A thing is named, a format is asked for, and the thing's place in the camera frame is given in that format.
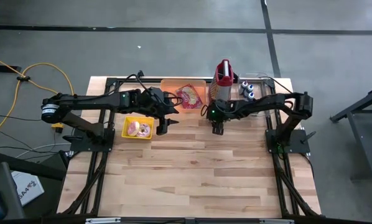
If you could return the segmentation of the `red metal box grater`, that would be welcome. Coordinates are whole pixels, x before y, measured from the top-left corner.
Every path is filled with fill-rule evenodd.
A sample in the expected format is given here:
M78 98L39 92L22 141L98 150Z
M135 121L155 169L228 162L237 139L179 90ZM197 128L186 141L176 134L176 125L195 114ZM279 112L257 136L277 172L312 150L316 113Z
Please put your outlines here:
M228 59L223 59L216 67L215 75L208 87L210 101L224 100L231 98L231 89L234 81L233 69Z

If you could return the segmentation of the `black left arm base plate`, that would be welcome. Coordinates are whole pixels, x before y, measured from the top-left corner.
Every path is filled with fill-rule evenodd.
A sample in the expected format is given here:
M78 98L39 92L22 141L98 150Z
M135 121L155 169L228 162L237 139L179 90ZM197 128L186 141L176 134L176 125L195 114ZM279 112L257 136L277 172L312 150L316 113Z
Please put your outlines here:
M75 138L70 141L71 151L110 152L113 148L115 129L104 128L101 140L89 138L86 133L78 129L75 130L74 136Z

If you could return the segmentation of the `black flat bar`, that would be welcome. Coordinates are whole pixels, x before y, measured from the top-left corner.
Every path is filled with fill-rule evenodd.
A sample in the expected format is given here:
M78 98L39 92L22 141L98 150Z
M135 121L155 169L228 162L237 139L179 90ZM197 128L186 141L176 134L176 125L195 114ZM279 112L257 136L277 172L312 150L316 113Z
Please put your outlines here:
M0 65L0 73L17 73L21 72L21 67L19 66L5 66L5 65Z

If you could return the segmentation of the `clear plastic container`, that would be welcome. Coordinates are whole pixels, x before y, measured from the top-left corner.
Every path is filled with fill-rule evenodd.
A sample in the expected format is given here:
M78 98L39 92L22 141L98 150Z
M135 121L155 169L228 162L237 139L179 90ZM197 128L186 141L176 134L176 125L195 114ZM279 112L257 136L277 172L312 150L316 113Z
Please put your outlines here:
M243 81L247 81L249 85L252 84L254 86L253 93L255 100L258 100L260 97L267 95L267 92L270 90L270 76L266 73L256 72L240 74L237 81L238 94L240 83L242 83ZM241 100L248 101L244 94L239 94L239 98Z

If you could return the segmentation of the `white cardboard box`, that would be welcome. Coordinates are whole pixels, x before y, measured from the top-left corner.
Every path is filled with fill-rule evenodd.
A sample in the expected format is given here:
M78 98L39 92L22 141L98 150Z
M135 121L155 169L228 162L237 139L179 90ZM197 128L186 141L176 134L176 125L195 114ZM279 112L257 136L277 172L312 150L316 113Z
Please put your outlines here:
M19 171L12 171L11 174L23 207L44 193L44 188L36 175Z

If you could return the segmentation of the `black furniture frame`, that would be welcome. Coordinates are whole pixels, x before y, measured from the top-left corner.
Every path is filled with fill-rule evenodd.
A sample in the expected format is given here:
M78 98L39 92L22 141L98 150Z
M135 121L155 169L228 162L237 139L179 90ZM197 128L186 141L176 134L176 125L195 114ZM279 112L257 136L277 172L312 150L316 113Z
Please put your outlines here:
M349 121L356 143L370 167L369 171L354 175L351 180L372 179L372 90L364 98L331 116L330 120L337 123L343 118Z

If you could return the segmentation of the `pale pink frosted donut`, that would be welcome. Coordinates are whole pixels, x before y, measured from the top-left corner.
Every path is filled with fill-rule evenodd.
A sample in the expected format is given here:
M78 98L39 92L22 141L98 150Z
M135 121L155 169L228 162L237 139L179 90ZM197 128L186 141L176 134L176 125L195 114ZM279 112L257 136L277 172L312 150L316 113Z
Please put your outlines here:
M148 138L150 135L151 135L151 126L147 123L141 123L139 125L139 131L136 136L140 138Z

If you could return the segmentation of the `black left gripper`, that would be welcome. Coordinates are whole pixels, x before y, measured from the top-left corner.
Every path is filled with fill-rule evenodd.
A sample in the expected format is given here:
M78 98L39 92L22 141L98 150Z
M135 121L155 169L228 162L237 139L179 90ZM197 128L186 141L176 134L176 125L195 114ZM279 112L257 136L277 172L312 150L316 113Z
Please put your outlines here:
M156 127L158 136L166 134L171 124L179 123L176 120L165 119L166 115L179 113L175 109L175 103L172 102L174 96L174 94L156 87L150 87L141 93L141 108L147 110L146 116L159 119L159 125Z

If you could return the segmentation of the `yellow plastic basket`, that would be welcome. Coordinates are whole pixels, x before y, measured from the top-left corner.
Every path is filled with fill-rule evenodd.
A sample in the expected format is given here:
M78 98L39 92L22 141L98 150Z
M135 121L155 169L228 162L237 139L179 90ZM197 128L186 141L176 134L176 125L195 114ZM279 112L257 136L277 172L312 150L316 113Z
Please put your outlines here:
M134 137L128 136L127 130L128 130L128 125L129 125L129 123L131 121L138 121L140 124L141 123L147 123L147 124L149 124L151 126L151 135L148 138L140 138L140 137L137 137L137 136L134 136ZM127 116L124 119L123 131L121 133L121 136L123 138L131 138L131 139L151 139L152 138L152 134L153 134L153 127L154 127L154 119L153 118L150 118L150 117L132 117L132 116Z

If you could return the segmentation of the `silver metal bracket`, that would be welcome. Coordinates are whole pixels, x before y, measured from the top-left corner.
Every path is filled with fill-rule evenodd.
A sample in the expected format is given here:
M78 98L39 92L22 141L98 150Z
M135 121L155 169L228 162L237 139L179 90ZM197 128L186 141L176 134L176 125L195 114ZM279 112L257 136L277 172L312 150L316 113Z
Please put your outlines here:
M118 224L121 223L120 217L105 217L105 218L87 218L85 224Z
M295 224L295 221L287 219L262 218L259 220L259 224Z

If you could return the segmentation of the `red popcorn bag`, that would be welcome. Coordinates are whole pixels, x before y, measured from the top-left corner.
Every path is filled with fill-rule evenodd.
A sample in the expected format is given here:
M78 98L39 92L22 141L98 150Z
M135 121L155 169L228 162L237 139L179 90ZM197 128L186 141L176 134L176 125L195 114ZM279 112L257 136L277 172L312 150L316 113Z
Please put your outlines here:
M178 97L183 99L182 107L184 109L198 109L203 106L202 99L193 85L187 84L175 92Z

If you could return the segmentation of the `orange translucent tray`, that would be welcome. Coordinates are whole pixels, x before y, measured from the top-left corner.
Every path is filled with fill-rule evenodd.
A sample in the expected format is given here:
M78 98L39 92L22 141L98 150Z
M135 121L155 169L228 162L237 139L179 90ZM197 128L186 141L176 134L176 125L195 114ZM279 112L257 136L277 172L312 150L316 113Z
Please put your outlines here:
M205 80L186 80L186 79L163 79L160 84L160 88L163 91L168 91L170 93L173 93L176 95L176 90L187 85L191 84L194 86L198 94L200 95L200 98L202 99L203 105L206 104L206 88L207 84ZM203 106L201 106L198 109L184 109L182 107L182 103L175 107L179 113L199 113L201 111Z

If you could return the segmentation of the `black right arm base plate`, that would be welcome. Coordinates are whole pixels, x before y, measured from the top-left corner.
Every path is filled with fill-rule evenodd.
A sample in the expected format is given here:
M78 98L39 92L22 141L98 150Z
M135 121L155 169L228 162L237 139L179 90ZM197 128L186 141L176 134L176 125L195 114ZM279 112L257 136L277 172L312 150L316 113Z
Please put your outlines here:
M310 147L305 130L295 129L291 132L288 142L280 143L275 138L276 131L268 129L265 132L267 151L273 154L309 153Z

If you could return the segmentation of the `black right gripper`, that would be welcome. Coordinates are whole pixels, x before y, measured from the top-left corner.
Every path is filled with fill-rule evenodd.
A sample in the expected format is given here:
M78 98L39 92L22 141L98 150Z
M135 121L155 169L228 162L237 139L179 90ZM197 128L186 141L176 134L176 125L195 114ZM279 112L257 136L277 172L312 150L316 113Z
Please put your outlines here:
M212 122L212 133L222 136L224 133L225 117L223 116L210 116L210 121Z

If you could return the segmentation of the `black device with light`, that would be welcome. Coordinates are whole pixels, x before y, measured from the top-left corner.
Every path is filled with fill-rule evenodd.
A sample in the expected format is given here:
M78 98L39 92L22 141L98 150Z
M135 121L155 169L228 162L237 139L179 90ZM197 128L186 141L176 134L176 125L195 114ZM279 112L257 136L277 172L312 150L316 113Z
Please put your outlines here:
M0 220L16 220L25 217L9 164L0 162Z

